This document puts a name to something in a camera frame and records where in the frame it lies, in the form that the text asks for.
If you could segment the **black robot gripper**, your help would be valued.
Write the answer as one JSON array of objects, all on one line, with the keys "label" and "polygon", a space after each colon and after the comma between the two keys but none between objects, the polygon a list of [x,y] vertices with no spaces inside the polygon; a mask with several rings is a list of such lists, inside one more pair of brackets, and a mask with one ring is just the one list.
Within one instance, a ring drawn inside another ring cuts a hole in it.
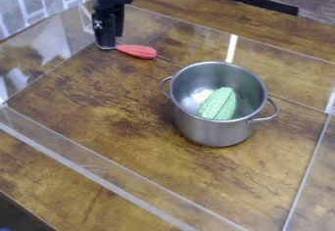
[{"label": "black robot gripper", "polygon": [[102,49],[115,47],[115,35],[123,35],[124,5],[134,0],[96,0],[92,14],[94,32],[98,45]]}]

